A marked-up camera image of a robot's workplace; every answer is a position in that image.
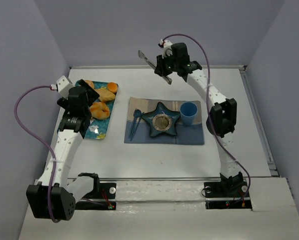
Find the twisted orange glazed bread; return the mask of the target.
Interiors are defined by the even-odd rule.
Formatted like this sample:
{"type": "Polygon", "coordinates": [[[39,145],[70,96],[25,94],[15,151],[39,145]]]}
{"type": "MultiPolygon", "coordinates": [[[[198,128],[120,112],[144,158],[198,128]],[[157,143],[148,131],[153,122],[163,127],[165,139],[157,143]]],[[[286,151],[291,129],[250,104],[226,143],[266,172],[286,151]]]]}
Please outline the twisted orange glazed bread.
{"type": "Polygon", "coordinates": [[[106,120],[111,114],[109,107],[104,102],[94,102],[89,110],[91,117],[97,120],[106,120]]]}

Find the metal tongs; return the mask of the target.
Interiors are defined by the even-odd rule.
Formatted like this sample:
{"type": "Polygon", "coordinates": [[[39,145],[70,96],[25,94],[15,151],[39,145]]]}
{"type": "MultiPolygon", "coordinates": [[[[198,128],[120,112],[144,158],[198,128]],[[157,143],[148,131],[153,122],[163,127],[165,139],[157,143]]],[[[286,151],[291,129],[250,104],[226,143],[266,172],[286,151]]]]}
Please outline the metal tongs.
{"type": "MultiPolygon", "coordinates": [[[[149,60],[141,50],[138,50],[137,54],[138,57],[141,60],[144,60],[153,70],[156,69],[157,66],[151,60],[149,60]]],[[[169,76],[160,76],[160,77],[164,79],[169,85],[172,84],[173,80],[169,76]]]]}

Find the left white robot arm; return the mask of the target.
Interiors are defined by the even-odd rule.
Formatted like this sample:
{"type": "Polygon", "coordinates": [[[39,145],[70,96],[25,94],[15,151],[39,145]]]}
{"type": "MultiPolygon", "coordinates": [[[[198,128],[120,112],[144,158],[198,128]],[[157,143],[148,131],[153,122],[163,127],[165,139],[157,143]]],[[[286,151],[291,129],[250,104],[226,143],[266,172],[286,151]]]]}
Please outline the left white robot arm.
{"type": "Polygon", "coordinates": [[[56,90],[61,95],[57,103],[64,109],[56,144],[43,174],[26,190],[33,216],[50,219],[54,223],[69,221],[77,202],[87,194],[100,191],[100,178],[96,173],[80,173],[76,180],[68,183],[74,156],[90,126],[90,107],[99,94],[84,80],[78,80],[73,85],[65,76],[56,82],[56,90]]]}

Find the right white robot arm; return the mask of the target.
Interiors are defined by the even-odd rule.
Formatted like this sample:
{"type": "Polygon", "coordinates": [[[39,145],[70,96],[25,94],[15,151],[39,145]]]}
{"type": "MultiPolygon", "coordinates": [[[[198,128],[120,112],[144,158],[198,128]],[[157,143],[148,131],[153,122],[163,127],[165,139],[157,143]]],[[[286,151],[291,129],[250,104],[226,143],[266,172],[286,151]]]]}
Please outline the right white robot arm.
{"type": "Polygon", "coordinates": [[[167,77],[175,72],[190,85],[205,101],[208,117],[206,127],[214,136],[220,160],[220,181],[204,183],[207,198],[238,197],[242,186],[246,185],[241,168],[234,156],[229,153],[232,133],[237,123],[237,102],[227,98],[210,83],[197,61],[191,61],[185,43],[171,43],[161,40],[162,54],[156,57],[155,74],[167,77]]]}

